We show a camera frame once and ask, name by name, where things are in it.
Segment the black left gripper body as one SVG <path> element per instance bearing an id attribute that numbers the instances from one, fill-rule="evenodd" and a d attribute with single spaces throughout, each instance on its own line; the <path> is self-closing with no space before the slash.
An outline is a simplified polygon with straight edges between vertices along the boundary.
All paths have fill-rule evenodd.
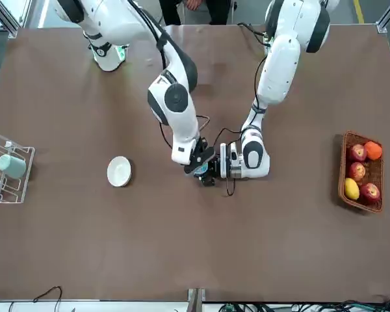
<path id="1" fill-rule="evenodd" d="M 213 178 L 221 178 L 220 157 L 218 155 L 209 160 L 207 173 Z"/>

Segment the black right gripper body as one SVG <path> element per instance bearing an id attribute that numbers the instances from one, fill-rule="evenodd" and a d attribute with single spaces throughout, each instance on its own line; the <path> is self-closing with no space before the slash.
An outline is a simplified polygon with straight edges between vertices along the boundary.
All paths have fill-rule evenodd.
<path id="1" fill-rule="evenodd" d="M 193 174 L 215 156 L 215 149 L 208 146 L 206 138 L 200 138 L 190 155 L 190 164 L 184 166 L 186 174 Z"/>

